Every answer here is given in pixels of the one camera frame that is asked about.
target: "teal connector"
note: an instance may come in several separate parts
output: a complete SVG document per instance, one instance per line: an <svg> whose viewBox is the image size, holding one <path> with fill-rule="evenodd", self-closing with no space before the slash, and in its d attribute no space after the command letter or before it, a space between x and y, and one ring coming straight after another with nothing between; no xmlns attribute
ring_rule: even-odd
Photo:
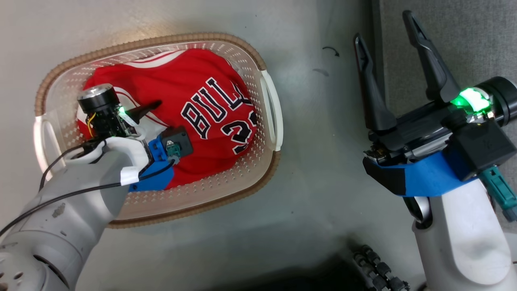
<svg viewBox="0 0 517 291"><path fill-rule="evenodd" d="M488 194L494 197L503 210L517 206L517 196L515 196L515 193L497 167L494 166L483 171L479 175L479 179L485 185Z"/></svg>

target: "cylindrical motor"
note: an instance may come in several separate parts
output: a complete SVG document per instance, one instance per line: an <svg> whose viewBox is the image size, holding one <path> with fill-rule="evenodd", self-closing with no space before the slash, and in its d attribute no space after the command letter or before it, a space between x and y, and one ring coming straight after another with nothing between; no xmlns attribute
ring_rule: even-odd
<svg viewBox="0 0 517 291"><path fill-rule="evenodd" d="M503 127L517 118L517 87L513 82L503 77L494 77L477 84L475 88L488 94L499 126Z"/></svg>
<svg viewBox="0 0 517 291"><path fill-rule="evenodd" d="M86 124L93 127L94 137L127 137L131 133L119 116L120 101L111 84L86 89L79 93L77 100L87 115Z"/></svg>

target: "red fabric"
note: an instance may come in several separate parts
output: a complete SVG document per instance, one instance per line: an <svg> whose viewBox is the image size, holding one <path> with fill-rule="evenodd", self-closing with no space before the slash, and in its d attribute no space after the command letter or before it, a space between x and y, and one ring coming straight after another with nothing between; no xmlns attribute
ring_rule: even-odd
<svg viewBox="0 0 517 291"><path fill-rule="evenodd" d="M210 78L216 80L217 85L230 98L237 98L240 96L239 93L244 95L244 98L249 98L246 85L231 65L224 58L201 49L184 51L173 60L157 67L135 68L127 64L100 67L95 70L84 88L110 83L114 87L129 92L134 101L140 105L161 100L162 104L152 111L159 118L159 121L172 127L181 125L185 127L194 152L189 156L182 157L179 164L174 167L174 179L167 186L168 189L225 171L231 168L237 159L247 152L248 149L237 154L234 153L233 149L242 145L232 140L232 136L238 133L239 128L234 128L232 133L227 136L221 130L224 125L234 121L247 122L252 131L247 140L248 143L251 142L256 132L256 127L250 121L250 114L254 112L254 107L242 103L232 110L218 91L207 84L207 80ZM219 123L213 119L205 108L192 100L196 93L201 96L199 90L202 88L205 88L227 112L226 117ZM193 104L210 124L207 139L202 139L194 126L181 115L187 102ZM89 136L86 125L83 122L79 122L79 125L80 131L85 136Z"/></svg>

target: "robotic arm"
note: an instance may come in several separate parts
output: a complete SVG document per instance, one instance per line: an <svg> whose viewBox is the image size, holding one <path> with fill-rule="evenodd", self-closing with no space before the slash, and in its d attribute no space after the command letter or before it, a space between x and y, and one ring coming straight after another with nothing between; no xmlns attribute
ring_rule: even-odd
<svg viewBox="0 0 517 291"><path fill-rule="evenodd" d="M495 77L460 90L422 25L403 13L430 102L395 118L374 80L360 35L354 39L370 150L371 177L403 197L431 290L514 290L517 273L487 193L509 221L517 197L497 166L517 150L501 130L517 117L517 88ZM389 278L376 286L389 287Z"/></svg>
<svg viewBox="0 0 517 291"><path fill-rule="evenodd" d="M78 101L94 138L64 152L58 160L66 168L43 186L56 160L23 214L0 231L12 227L0 243L0 291L74 290L128 191L170 181L172 166L192 152L183 128L168 128L149 144L136 134L140 118L159 103L126 112L109 84L81 92Z"/></svg>

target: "yellow wire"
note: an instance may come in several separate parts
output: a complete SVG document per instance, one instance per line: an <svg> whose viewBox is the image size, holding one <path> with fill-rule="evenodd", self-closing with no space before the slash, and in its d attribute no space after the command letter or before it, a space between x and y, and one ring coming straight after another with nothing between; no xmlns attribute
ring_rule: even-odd
<svg viewBox="0 0 517 291"><path fill-rule="evenodd" d="M88 122L86 123L86 125L88 126L88 131L90 132L90 136L93 137L94 135L92 134L92 128L90 127L90 122L92 122L92 120L94 119L94 117L97 115L97 113L95 112L94 115L92 115L92 117L90 117L88 119Z"/></svg>

